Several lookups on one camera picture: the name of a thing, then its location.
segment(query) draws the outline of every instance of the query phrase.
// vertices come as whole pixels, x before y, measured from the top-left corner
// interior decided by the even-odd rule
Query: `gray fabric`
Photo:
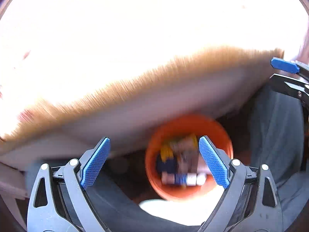
[[[251,166],[269,165],[281,199],[284,229],[287,229],[309,198],[309,177],[299,172],[304,134],[300,102],[275,93],[268,86],[264,87],[255,100],[249,129]],[[29,168],[26,179],[28,189],[32,188],[43,162]],[[63,161],[58,161],[58,165],[63,164]],[[99,216],[113,232],[187,232],[199,228],[149,215],[102,173],[95,184],[87,188],[87,193]]]
[[[286,230],[309,198],[308,173],[299,172],[304,140],[300,101],[264,87],[256,98],[249,129],[251,166],[269,165]]]

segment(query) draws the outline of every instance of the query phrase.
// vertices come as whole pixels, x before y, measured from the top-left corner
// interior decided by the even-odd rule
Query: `blue gripper pad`
[[[200,148],[200,154],[208,165],[216,183],[223,186],[224,189],[228,188],[230,184],[228,179],[228,169],[212,148],[211,144],[205,137],[201,137],[198,146]]]
[[[299,67],[296,63],[284,61],[281,58],[273,57],[270,63],[271,66],[275,69],[283,70],[292,74],[299,72]]]
[[[88,186],[93,185],[104,162],[109,155],[110,150],[111,143],[109,141],[109,138],[105,138],[82,170],[80,185],[83,187],[83,189],[86,189]]]

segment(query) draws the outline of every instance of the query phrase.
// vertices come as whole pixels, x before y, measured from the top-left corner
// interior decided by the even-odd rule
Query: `orange bowl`
[[[192,200],[205,195],[216,186],[216,182],[211,175],[207,176],[206,182],[202,186],[182,188],[161,183],[161,178],[156,170],[156,159],[160,153],[162,143],[174,137],[186,136],[192,133],[196,136],[207,135],[217,148],[224,150],[233,159],[233,146],[230,137],[225,129],[213,119],[203,115],[191,114],[162,125],[149,141],[145,155],[145,168],[150,184],[166,200]]]

